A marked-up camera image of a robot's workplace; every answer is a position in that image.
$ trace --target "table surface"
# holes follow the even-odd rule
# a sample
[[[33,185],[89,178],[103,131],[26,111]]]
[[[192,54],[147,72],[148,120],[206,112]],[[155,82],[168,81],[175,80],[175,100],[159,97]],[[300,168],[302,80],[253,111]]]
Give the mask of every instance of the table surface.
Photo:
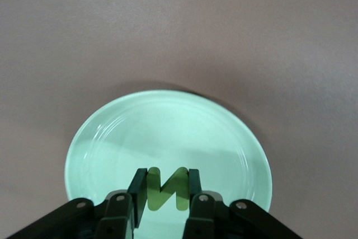
[[[0,237],[67,201],[99,107],[194,91],[255,133],[270,213],[304,238],[358,232],[358,0],[0,0]]]

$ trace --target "round plate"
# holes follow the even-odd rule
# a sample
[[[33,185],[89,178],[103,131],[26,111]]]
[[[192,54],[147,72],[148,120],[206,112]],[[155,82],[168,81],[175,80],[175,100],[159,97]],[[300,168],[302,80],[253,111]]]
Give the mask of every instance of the round plate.
[[[221,194],[226,205],[249,199],[270,207],[270,167],[246,125],[208,99],[166,90],[121,97],[89,117],[67,155],[68,198],[99,204],[127,189],[138,168],[151,167],[160,169],[162,185],[180,167],[199,169],[202,189]],[[159,210],[146,207],[135,238],[182,238],[188,216],[173,195]]]

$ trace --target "green letter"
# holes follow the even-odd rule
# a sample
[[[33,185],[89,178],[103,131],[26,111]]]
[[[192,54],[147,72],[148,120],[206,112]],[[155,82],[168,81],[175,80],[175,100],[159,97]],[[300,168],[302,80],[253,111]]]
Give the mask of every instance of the green letter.
[[[156,211],[176,193],[177,209],[189,208],[189,175],[188,170],[180,167],[161,187],[161,172],[152,167],[147,174],[148,208]]]

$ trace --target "silver screw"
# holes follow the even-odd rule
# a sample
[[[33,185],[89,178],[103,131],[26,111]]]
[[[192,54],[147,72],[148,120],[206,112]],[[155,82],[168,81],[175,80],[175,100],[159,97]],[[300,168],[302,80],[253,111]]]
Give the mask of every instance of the silver screw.
[[[239,202],[236,203],[236,207],[238,209],[246,209],[247,205],[246,205],[246,203],[243,203],[242,201],[239,201]]]
[[[82,207],[84,207],[86,205],[86,203],[85,202],[80,202],[80,203],[78,203],[77,205],[76,205],[76,207],[77,208],[82,208]]]
[[[207,197],[206,195],[200,195],[200,196],[199,196],[199,200],[200,200],[200,201],[208,201],[208,200],[209,200],[209,197]]]
[[[119,195],[117,196],[116,200],[117,201],[123,201],[125,199],[125,196],[124,195]]]

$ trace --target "light green plate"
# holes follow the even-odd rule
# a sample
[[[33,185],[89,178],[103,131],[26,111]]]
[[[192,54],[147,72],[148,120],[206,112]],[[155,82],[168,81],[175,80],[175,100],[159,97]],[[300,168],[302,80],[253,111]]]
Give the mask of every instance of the light green plate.
[[[226,205],[245,198],[270,207],[270,167],[246,125],[208,99],[166,90],[121,97],[89,117],[67,155],[68,198],[99,204],[127,189],[138,168],[151,167],[162,184],[180,167],[199,169],[202,189],[220,193]],[[135,238],[179,239],[188,215],[173,195],[159,210],[145,209]]]

